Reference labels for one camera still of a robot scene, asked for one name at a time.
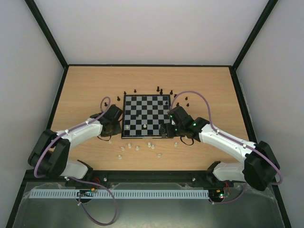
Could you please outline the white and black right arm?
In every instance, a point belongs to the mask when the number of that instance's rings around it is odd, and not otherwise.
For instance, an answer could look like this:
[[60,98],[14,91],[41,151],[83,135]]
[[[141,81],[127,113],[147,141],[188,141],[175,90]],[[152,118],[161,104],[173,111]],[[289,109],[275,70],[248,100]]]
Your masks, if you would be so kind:
[[246,182],[252,188],[264,191],[268,185],[281,184],[274,181],[275,176],[282,178],[280,166],[271,147],[264,141],[254,143],[237,138],[211,122],[190,116],[182,121],[170,119],[160,125],[162,137],[184,137],[212,145],[234,157],[236,163],[219,162],[207,174],[208,183],[218,186],[222,181]]

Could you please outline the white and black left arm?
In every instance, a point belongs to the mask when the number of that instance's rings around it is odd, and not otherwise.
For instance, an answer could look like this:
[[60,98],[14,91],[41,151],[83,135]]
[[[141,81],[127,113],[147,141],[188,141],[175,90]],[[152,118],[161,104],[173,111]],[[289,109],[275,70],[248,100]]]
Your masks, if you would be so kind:
[[115,135],[120,128],[121,114],[95,114],[70,129],[57,132],[45,130],[28,158],[29,165],[34,168],[34,177],[84,178],[89,170],[88,165],[69,160],[70,151],[91,138]]

